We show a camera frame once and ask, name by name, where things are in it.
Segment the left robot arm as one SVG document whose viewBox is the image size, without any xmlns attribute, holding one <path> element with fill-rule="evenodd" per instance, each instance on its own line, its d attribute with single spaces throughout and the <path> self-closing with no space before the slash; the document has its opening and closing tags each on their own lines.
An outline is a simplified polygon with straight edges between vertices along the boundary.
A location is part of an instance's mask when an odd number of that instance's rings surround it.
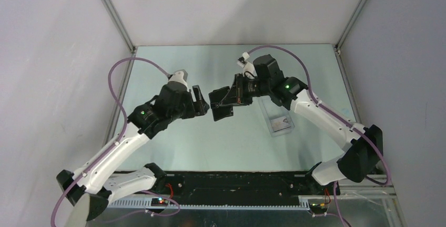
<svg viewBox="0 0 446 227">
<path fill-rule="evenodd" d="M 96 219 L 113 202 L 139 191 L 161 193 L 166 173 L 155 163 L 113 178 L 116 169 L 136 150 L 177 119 L 204 116 L 209 110 L 200 87 L 181 82 L 164 84 L 158 95 L 126 116 L 122 132 L 75 171 L 62 170 L 56 180 L 75 211 L 67 226 L 82 226 Z"/>
</svg>

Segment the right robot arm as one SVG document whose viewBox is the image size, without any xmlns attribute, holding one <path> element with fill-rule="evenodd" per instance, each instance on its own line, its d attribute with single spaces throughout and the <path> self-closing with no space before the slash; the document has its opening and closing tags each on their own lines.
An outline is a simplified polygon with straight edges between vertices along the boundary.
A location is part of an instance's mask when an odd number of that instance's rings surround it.
<svg viewBox="0 0 446 227">
<path fill-rule="evenodd" d="M 255 97 L 268 96 L 275 105 L 323 129 L 343 151 L 308 172 L 306 188 L 310 193 L 320 194 L 328 184 L 338 180 L 359 183 L 368 177 L 383 156 L 383 133 L 378 126 L 350 122 L 332 111 L 307 84 L 296 77 L 284 76 L 271 55 L 260 56 L 253 63 L 241 57 L 237 63 L 244 72 L 235 74 L 232 85 L 209 93 L 214 121 L 231 117 L 234 107 L 251 105 Z"/>
</svg>

